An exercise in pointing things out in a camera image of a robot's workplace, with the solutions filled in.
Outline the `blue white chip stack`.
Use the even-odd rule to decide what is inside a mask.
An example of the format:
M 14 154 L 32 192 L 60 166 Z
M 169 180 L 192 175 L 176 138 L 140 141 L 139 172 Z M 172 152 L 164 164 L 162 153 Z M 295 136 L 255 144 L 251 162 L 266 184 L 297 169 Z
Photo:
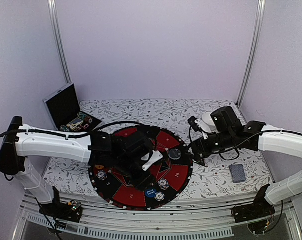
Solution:
M 107 179 L 107 173 L 103 170 L 100 170 L 97 172 L 96 177 L 100 180 L 100 181 L 104 181 Z
M 161 202 L 165 199 L 165 195 L 163 192 L 156 192 L 155 195 L 154 195 L 154 199 L 158 202 Z
M 161 190 L 167 190 L 169 188 L 169 183 L 165 178 L 161 178 L 158 181 L 158 186 Z

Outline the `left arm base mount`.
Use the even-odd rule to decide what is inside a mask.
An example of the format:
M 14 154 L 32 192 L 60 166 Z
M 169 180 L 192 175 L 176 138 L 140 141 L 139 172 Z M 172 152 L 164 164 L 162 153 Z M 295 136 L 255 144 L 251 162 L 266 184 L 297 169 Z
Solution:
M 79 201 L 71 200 L 62 203 L 60 200 L 48 204 L 39 203 L 39 212 L 54 219 L 79 223 L 82 216 L 82 204 Z

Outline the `clear dealer button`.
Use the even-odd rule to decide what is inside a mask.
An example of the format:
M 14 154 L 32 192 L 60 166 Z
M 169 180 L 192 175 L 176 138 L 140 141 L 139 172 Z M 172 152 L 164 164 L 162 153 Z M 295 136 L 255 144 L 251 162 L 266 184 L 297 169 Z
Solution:
M 182 153 L 179 149 L 173 148 L 168 151 L 168 157 L 174 161 L 179 160 Z

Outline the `blue card deck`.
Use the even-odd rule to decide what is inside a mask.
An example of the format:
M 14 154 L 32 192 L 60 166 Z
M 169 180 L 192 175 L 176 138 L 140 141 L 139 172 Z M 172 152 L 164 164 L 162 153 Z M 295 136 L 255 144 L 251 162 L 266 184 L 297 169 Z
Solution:
M 242 164 L 229 165 L 229 171 L 232 177 L 232 182 L 235 184 L 243 183 L 246 180 L 244 168 Z

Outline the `blue small blind button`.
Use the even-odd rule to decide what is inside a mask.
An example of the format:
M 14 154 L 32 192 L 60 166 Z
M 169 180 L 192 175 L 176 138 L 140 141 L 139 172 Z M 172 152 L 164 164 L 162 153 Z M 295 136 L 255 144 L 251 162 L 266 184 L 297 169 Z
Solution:
M 156 195 L 157 191 L 155 188 L 151 187 L 148 188 L 144 191 L 144 194 L 147 198 L 154 198 L 154 196 Z

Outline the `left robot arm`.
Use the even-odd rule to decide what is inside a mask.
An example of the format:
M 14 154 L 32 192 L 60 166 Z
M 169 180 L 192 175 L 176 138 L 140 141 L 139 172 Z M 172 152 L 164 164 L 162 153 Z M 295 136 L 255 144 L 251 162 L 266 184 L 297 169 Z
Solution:
M 0 148 L 0 172 L 19 180 L 26 190 L 45 204 L 54 216 L 61 217 L 65 206 L 58 200 L 56 191 L 49 187 L 27 157 L 42 156 L 70 159 L 91 166 L 116 167 L 128 175 L 135 188 L 144 190 L 154 183 L 150 167 L 162 159 L 156 150 L 157 142 L 136 131 L 127 137 L 103 132 L 101 126 L 91 132 L 60 132 L 44 130 L 23 124 L 15 116 Z

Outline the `orange big blind button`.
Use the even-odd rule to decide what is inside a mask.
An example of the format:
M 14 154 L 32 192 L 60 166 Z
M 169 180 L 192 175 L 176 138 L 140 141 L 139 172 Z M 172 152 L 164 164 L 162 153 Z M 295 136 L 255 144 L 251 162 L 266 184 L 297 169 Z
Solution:
M 104 168 L 104 166 L 102 165 L 95 165 L 94 166 L 97 170 L 102 170 Z

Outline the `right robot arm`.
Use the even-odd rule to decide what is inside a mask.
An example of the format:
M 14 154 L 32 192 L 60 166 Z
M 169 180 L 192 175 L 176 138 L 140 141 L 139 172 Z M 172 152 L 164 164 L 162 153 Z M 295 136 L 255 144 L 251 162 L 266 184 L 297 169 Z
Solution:
M 192 153 L 198 162 L 212 155 L 241 149 L 302 159 L 302 133 L 254 120 L 242 124 L 230 106 L 203 114 L 202 118 L 192 116 L 188 124 L 202 135 L 191 143 Z M 302 194 L 302 170 L 261 187 L 250 205 L 249 214 L 260 218 L 269 206 L 299 194 Z

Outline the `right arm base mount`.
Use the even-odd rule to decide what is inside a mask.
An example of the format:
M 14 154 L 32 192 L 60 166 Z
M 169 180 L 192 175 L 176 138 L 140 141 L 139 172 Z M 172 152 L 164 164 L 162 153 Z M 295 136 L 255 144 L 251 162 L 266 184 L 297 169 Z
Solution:
M 231 216 L 234 218 L 235 223 L 256 220 L 271 216 L 274 213 L 274 207 L 264 199 L 253 200 L 252 203 L 246 205 L 236 205 L 231 209 Z

